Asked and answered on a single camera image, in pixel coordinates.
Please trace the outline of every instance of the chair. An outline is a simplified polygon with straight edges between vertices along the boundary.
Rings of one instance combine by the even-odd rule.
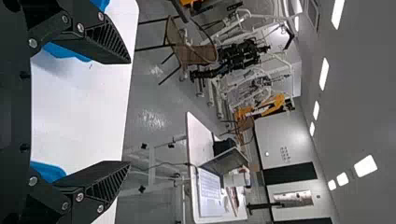
[[[166,21],[165,35],[162,45],[135,50],[135,52],[140,52],[145,50],[162,48],[172,49],[173,52],[163,60],[162,64],[166,63],[172,56],[176,55],[179,66],[176,70],[174,70],[171,74],[164,78],[159,83],[159,85],[162,85],[169,77],[171,77],[174,73],[180,70],[180,68],[182,69],[183,74],[185,74],[189,65],[209,65],[218,61],[218,50],[213,41],[210,39],[210,36],[205,32],[205,30],[196,21],[191,19],[191,21],[198,27],[198,29],[203,32],[207,38],[210,39],[209,45],[192,46],[187,41],[186,31],[177,27],[175,23],[176,18],[178,18],[178,16],[169,16],[165,19],[139,22],[139,25],[143,25],[158,21]]]

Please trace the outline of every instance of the screw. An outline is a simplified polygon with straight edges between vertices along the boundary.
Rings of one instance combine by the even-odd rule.
[[[22,145],[20,146],[20,151],[21,151],[21,152],[28,151],[29,149],[30,149],[30,146],[29,146],[28,144],[22,144]]]
[[[62,16],[62,21],[64,23],[68,23],[69,22],[69,18],[67,18],[66,16]]]
[[[96,210],[98,213],[103,213],[104,207],[102,205],[99,205],[98,210]]]
[[[103,21],[105,19],[105,15],[102,12],[98,12],[99,21]]]
[[[30,179],[29,179],[29,186],[32,187],[32,186],[36,185],[36,184],[37,184],[37,181],[38,181],[38,179],[37,179],[36,176],[30,177]]]
[[[66,211],[69,208],[69,203],[62,204],[62,210]]]
[[[30,39],[29,39],[29,46],[30,46],[32,49],[37,48],[37,46],[38,46],[37,41],[36,41],[35,39],[33,39],[33,38],[30,38]]]
[[[83,199],[84,199],[84,194],[83,194],[83,193],[79,193],[79,194],[77,195],[77,197],[76,197],[76,201],[77,201],[78,203],[81,203]]]
[[[77,29],[78,29],[78,31],[79,31],[80,33],[84,33],[85,28],[84,28],[84,25],[83,25],[83,24],[78,23],[78,24],[77,24]]]

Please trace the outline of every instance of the computer monitor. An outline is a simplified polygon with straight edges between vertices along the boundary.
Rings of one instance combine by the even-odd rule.
[[[200,167],[212,174],[224,176],[243,165],[248,167],[248,158],[237,147],[232,147]]]

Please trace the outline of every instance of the gray floor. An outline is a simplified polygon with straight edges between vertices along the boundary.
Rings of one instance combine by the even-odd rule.
[[[167,1],[137,0],[140,7],[140,21],[164,18],[176,15],[172,5]],[[199,40],[191,24],[187,27],[190,36]],[[164,23],[141,26],[137,32],[136,47],[161,44],[163,41]],[[179,82],[177,76],[169,79],[162,86],[158,86],[168,73],[177,67],[175,58],[167,64],[161,61],[170,54],[170,49],[139,52],[134,55],[134,69],[126,121],[123,159],[130,161],[128,153],[131,147],[141,143],[152,145],[166,142],[173,135],[185,132],[185,113],[190,111],[206,127],[215,134],[226,131],[221,124],[214,108],[206,106],[205,99],[195,97],[195,88],[189,82]],[[252,145],[252,159],[257,162],[256,149]],[[158,151],[157,157],[162,161],[184,162],[186,158],[186,144],[181,142],[173,149]],[[139,166],[146,164],[134,161]],[[129,175],[123,186],[125,189],[135,188],[147,184],[142,175]],[[257,178],[253,179],[254,190],[248,195],[248,201],[263,203],[266,201],[265,188],[260,187]],[[176,200],[173,189],[143,194],[134,197],[119,198],[116,223],[175,223]],[[248,223],[265,223],[270,220],[268,211],[257,212]]]

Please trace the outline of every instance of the desk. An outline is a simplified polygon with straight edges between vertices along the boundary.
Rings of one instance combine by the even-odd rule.
[[[112,0],[106,9],[134,60],[139,8]],[[99,161],[120,161],[132,65],[32,58],[32,161],[62,167],[68,175]],[[114,223],[117,201],[94,223]]]
[[[187,155],[189,163],[200,166],[206,161],[214,158],[212,132],[206,128],[192,113],[186,114],[186,134],[187,134]],[[233,211],[224,214],[222,217],[200,217],[199,215],[199,197],[197,191],[197,178],[195,168],[190,167],[190,184],[191,184],[191,208],[192,217],[196,224],[219,223],[229,221],[247,220],[248,213],[246,210],[246,198],[242,194],[243,187],[237,188],[238,199],[240,202],[238,217],[235,217]]]

